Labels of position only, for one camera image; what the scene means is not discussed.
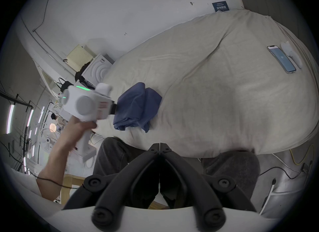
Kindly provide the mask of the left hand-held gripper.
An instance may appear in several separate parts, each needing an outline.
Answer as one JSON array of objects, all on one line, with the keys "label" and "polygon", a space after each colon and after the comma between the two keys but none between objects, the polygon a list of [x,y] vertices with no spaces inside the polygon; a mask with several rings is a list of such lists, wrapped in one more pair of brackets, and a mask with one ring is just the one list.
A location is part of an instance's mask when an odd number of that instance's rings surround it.
[{"label": "left hand-held gripper", "polygon": [[[95,90],[69,86],[62,95],[62,108],[82,122],[104,120],[116,112],[117,104],[110,98],[112,89],[111,85],[102,82]],[[89,143],[91,134],[91,129],[85,131],[71,152],[71,156],[79,162],[86,162],[97,153],[97,149]]]}]

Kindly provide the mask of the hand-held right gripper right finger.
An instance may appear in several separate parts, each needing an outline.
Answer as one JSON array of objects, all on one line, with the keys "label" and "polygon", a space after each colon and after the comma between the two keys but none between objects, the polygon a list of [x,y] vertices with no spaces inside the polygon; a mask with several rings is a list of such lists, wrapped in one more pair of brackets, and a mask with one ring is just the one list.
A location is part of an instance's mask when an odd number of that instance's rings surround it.
[{"label": "hand-held right gripper right finger", "polygon": [[169,207],[192,205],[200,225],[224,225],[223,207],[256,213],[251,196],[257,183],[257,157],[249,151],[228,151],[202,162],[199,174],[167,144],[160,143],[162,165],[172,170],[181,186]]}]

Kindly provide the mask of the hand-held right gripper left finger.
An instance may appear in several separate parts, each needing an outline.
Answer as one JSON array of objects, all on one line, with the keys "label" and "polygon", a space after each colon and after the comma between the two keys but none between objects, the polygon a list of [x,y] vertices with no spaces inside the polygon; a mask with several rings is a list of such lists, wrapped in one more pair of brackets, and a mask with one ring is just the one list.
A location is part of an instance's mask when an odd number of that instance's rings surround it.
[{"label": "hand-held right gripper left finger", "polygon": [[115,224],[131,187],[159,157],[159,150],[160,144],[155,143],[121,172],[87,177],[67,201],[63,210],[95,206],[91,215],[93,224]]}]

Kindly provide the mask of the person's left hand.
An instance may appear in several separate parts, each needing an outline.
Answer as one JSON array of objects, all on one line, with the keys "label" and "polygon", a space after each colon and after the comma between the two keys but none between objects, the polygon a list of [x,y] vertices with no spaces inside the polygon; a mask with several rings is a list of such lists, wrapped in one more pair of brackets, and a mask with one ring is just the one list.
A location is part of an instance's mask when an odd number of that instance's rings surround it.
[{"label": "person's left hand", "polygon": [[58,149],[63,152],[70,152],[76,147],[77,142],[83,137],[84,133],[96,128],[94,121],[83,122],[72,116],[57,140]]}]

